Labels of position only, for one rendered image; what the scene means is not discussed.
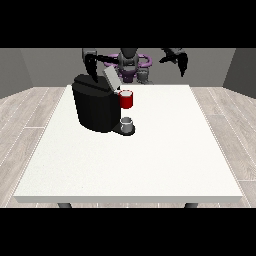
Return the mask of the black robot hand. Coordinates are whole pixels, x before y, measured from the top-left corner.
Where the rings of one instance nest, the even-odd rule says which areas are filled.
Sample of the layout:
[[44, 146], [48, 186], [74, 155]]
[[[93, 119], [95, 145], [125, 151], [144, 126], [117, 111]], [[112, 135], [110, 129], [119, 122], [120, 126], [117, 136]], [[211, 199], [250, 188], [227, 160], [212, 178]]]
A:
[[180, 70], [181, 76], [185, 75], [188, 66], [188, 55], [187, 53], [181, 53], [179, 55], [175, 55], [171, 48], [163, 48], [164, 53], [166, 54], [165, 57], [159, 60], [160, 63], [172, 62], [177, 64]]
[[119, 63], [119, 61], [114, 57], [86, 54], [84, 57], [84, 64], [86, 67], [86, 71], [95, 82], [98, 82], [98, 75], [97, 75], [97, 62], [98, 61], [107, 62], [107, 63], [111, 63], [111, 64]]

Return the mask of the pale grey machine lid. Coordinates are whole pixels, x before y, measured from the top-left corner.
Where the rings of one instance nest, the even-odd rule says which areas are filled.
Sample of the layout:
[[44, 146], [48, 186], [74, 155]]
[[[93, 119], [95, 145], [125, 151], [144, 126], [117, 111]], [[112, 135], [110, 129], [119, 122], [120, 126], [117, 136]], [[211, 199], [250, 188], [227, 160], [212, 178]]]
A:
[[103, 75], [107, 79], [109, 86], [116, 91], [122, 84], [113, 66], [109, 66], [103, 70]]

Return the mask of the black coffee machine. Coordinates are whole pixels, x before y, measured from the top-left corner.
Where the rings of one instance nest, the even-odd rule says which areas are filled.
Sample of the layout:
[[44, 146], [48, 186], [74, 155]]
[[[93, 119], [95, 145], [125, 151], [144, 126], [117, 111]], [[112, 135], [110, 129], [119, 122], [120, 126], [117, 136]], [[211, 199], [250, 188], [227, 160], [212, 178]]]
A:
[[121, 110], [118, 88], [113, 91], [104, 76], [95, 82], [90, 75], [80, 74], [74, 79], [72, 91], [79, 122], [85, 128], [101, 133], [116, 132], [123, 136], [135, 133], [121, 131]]

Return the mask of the small grey coffee pod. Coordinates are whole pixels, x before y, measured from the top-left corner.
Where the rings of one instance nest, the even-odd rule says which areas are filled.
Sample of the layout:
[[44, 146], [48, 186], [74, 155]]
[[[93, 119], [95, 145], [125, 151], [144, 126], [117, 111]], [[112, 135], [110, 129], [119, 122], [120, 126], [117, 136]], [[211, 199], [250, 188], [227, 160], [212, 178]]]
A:
[[137, 71], [137, 81], [142, 84], [148, 82], [149, 70], [147, 68], [140, 68]]

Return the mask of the red pod holder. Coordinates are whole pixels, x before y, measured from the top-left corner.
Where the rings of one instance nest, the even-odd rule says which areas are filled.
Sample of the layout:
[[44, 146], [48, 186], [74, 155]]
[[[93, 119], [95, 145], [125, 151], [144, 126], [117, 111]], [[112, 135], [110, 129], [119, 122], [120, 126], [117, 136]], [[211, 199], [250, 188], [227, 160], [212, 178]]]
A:
[[122, 90], [119, 92], [120, 107], [129, 109], [133, 106], [133, 92], [130, 90]]

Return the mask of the small grey cup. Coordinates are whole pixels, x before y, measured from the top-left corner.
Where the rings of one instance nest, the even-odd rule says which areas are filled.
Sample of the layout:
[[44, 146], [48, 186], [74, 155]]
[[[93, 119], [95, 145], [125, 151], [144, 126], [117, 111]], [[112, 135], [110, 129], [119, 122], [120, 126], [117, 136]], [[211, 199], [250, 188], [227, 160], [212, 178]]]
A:
[[133, 129], [133, 121], [130, 117], [123, 117], [120, 120], [121, 131], [124, 133], [129, 133]]

